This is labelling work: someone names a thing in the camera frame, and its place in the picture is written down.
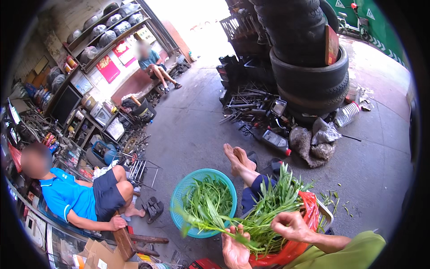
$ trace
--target blue polo shirt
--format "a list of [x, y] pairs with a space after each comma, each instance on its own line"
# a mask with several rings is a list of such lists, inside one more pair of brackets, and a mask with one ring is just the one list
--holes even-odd
[[97, 221], [92, 187], [81, 186], [75, 177], [60, 168], [51, 168], [54, 178], [40, 180], [43, 197], [49, 209], [67, 221], [70, 209], [80, 217]]

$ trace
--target metal grill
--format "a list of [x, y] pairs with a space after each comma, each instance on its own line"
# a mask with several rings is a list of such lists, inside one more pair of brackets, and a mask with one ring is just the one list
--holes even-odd
[[235, 14], [220, 20], [220, 23], [229, 40], [247, 37], [256, 33], [249, 14]]

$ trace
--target green shirt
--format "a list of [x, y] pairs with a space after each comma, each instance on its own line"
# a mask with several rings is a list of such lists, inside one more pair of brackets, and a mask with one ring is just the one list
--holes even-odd
[[382, 236], [366, 231], [359, 233], [343, 250], [336, 253], [326, 254], [312, 246], [283, 269], [368, 268], [384, 246]]

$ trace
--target dark shorts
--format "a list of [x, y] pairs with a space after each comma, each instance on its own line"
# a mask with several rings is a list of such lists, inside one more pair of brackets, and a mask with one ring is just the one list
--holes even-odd
[[[260, 200], [261, 189], [260, 184], [263, 182], [266, 185], [266, 188], [269, 186], [269, 178], [267, 176], [259, 175], [254, 182], [252, 183], [250, 188], [243, 189], [242, 193], [242, 212], [247, 213], [252, 209], [252, 207], [255, 205], [255, 202], [252, 198], [254, 198], [257, 202]], [[276, 181], [271, 179], [270, 183], [272, 186], [276, 185]]]
[[117, 188], [117, 183], [112, 169], [93, 181], [97, 221], [109, 221], [114, 216], [115, 211], [126, 204]]
[[[159, 64], [157, 66], [161, 66], [164, 69], [164, 71], [167, 71], [167, 68], [166, 68], [166, 66], [164, 64]], [[152, 73], [152, 75], [150, 76], [150, 78], [151, 79], [158, 79], [157, 76], [154, 73]]]

